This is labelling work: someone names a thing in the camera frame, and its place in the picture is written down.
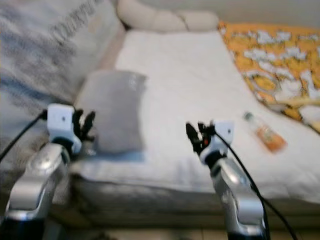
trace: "plastic bottle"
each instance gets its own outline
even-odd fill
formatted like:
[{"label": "plastic bottle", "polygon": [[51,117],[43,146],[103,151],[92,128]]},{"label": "plastic bottle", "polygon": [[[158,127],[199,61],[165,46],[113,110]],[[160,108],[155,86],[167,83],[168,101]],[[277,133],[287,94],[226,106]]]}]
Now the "plastic bottle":
[{"label": "plastic bottle", "polygon": [[287,145],[287,142],[279,134],[272,131],[267,124],[251,112],[246,112],[244,119],[248,121],[251,129],[271,152],[277,152]]}]

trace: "white pillow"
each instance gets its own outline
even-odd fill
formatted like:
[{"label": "white pillow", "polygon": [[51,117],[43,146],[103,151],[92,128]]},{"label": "white pillow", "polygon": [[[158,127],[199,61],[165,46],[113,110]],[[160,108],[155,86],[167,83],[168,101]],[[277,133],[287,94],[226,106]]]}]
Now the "white pillow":
[{"label": "white pillow", "polygon": [[157,32],[212,31],[219,19],[210,11],[157,9],[138,0],[119,0],[118,17],[130,27]]}]

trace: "bed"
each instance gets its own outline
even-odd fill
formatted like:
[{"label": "bed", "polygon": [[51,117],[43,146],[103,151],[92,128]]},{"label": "bed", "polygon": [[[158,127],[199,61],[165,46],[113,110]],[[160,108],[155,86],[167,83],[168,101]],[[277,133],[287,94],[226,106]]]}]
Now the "bed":
[{"label": "bed", "polygon": [[[115,68],[147,76],[139,112],[145,149],[86,156],[72,166],[80,176],[74,186],[87,203],[83,211],[90,221],[221,227],[222,209],[209,171],[192,151],[185,122],[228,119],[235,123],[232,146],[262,194],[273,199],[295,226],[317,225],[319,134],[256,100],[220,32],[130,30]],[[282,135],[286,149],[268,152],[243,120],[245,111]],[[275,217],[271,224],[280,226]]]}]

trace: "floor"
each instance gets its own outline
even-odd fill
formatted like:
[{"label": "floor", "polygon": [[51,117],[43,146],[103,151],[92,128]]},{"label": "floor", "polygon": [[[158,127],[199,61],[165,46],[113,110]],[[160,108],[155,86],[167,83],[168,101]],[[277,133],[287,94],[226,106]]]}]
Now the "floor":
[{"label": "floor", "polygon": [[[320,231],[299,231],[299,240],[319,240]],[[207,229],[110,229],[70,231],[69,240],[228,240],[221,230]],[[271,240],[291,240],[284,231],[271,233]]]}]

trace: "patterned blanket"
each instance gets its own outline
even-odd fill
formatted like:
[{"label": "patterned blanket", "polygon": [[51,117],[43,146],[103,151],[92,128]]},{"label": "patterned blanket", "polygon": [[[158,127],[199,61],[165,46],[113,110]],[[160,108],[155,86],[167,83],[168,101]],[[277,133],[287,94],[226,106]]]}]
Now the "patterned blanket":
[{"label": "patterned blanket", "polygon": [[220,22],[219,31],[256,98],[320,134],[320,30]]}]

